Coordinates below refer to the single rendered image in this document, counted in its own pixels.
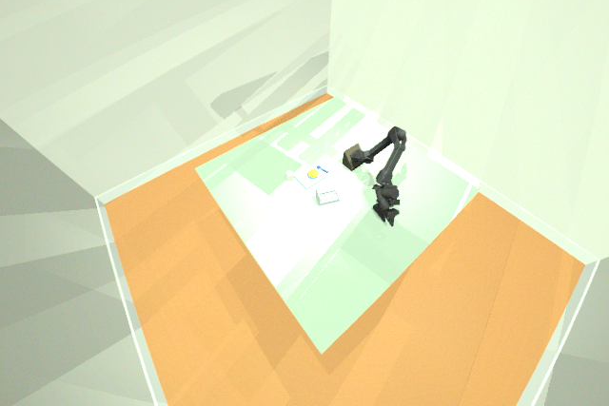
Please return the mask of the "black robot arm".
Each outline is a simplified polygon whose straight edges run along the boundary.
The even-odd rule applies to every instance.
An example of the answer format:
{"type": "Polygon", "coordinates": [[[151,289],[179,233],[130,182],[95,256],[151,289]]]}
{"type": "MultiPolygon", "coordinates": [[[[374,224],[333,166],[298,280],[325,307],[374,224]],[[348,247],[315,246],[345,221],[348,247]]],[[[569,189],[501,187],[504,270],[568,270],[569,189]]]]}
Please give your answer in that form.
{"type": "Polygon", "coordinates": [[[360,161],[366,164],[372,164],[373,162],[375,162],[375,156],[393,143],[394,148],[384,167],[381,169],[381,171],[376,177],[377,183],[380,185],[374,184],[374,186],[372,187],[372,189],[375,189],[376,191],[377,199],[389,199],[388,202],[391,207],[394,207],[394,205],[400,205],[400,200],[397,200],[400,195],[399,189],[396,185],[392,184],[391,180],[393,177],[392,172],[398,160],[401,158],[403,152],[406,150],[406,142],[406,131],[397,126],[394,126],[390,130],[388,130],[387,135],[378,143],[376,143],[376,145],[373,146],[371,149],[365,151],[358,149],[355,150],[352,154],[350,154],[350,157],[354,163],[360,161]],[[400,141],[402,142],[400,143],[400,141]]]}

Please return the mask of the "white dish rack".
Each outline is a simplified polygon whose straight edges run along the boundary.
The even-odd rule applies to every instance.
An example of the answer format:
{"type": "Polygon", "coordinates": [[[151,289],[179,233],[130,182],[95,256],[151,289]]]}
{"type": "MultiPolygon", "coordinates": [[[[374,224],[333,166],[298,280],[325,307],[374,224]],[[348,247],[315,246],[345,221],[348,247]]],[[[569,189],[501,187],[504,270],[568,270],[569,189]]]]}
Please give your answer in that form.
{"type": "Polygon", "coordinates": [[[318,189],[316,188],[316,198],[317,198],[319,206],[340,201],[340,198],[339,198],[339,195],[338,195],[336,189],[319,193],[318,189]]]}

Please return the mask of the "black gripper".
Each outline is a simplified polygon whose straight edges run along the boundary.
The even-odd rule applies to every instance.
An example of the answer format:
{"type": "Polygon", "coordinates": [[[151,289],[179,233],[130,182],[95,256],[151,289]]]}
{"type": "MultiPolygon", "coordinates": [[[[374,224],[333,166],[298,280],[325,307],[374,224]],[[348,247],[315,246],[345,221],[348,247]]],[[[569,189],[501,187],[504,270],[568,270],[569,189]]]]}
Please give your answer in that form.
{"type": "Polygon", "coordinates": [[[389,205],[389,199],[387,198],[378,199],[376,201],[378,203],[373,205],[373,210],[375,210],[376,214],[383,222],[385,222],[386,219],[388,223],[393,226],[395,217],[400,215],[399,210],[395,208],[389,209],[391,205],[389,205]]]}

